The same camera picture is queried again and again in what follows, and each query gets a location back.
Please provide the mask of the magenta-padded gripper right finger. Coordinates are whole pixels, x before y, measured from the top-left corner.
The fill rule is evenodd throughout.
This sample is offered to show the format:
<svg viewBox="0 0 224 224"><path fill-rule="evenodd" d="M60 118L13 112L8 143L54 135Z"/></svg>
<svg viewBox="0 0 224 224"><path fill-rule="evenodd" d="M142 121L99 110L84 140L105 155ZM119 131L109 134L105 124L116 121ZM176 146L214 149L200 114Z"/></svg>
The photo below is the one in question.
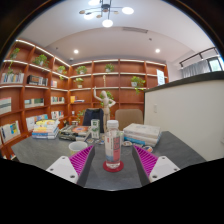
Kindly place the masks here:
<svg viewBox="0 0 224 224"><path fill-rule="evenodd" d="M143 186L180 170L166 156L157 157L136 145L133 146L132 155Z"/></svg>

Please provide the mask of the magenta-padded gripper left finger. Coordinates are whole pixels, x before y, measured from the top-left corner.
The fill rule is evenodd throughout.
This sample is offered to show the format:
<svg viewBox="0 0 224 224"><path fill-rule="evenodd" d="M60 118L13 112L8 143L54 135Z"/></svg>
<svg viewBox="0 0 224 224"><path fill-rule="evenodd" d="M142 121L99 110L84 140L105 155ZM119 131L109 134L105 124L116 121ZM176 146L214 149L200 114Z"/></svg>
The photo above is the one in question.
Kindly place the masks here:
<svg viewBox="0 0 224 224"><path fill-rule="evenodd" d="M84 187L94 156L95 146L91 145L70 157L59 157L49 168L47 168L47 171Z"/></svg>

